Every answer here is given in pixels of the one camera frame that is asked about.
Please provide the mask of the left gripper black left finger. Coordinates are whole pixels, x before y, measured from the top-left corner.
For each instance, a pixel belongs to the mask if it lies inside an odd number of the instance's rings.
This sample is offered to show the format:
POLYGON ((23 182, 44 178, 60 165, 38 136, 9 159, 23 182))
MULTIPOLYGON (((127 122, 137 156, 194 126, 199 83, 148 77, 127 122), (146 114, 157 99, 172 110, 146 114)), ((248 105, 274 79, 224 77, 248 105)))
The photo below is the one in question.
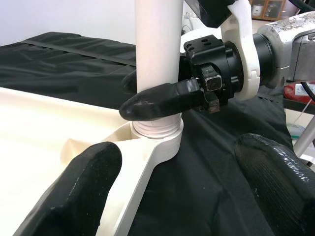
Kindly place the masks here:
POLYGON ((92 145, 71 160, 15 231, 16 236, 94 236, 110 188, 122 167, 112 142, 92 145))

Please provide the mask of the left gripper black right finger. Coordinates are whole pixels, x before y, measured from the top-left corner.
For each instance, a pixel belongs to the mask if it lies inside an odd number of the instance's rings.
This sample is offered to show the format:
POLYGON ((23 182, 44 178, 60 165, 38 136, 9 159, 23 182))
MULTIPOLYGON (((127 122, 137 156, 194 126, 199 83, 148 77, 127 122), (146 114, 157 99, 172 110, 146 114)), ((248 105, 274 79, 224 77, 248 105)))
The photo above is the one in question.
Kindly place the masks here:
POLYGON ((274 235, 315 234, 315 174, 292 150, 244 134, 235 142, 235 157, 274 235))

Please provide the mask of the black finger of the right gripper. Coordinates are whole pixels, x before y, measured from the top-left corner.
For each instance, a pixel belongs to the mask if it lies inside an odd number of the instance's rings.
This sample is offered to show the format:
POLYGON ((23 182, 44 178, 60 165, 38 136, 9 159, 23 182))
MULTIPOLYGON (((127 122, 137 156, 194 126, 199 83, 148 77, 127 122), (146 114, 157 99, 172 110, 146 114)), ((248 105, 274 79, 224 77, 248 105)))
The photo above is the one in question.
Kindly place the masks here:
MULTIPOLYGON (((180 56, 178 81, 190 79, 191 68, 186 56, 180 56)), ((137 93, 136 69, 122 79, 122 91, 125 94, 135 95, 137 93)))
POLYGON ((129 121, 152 121, 201 106, 204 101, 198 81, 187 79, 141 91, 122 104, 119 113, 129 121))

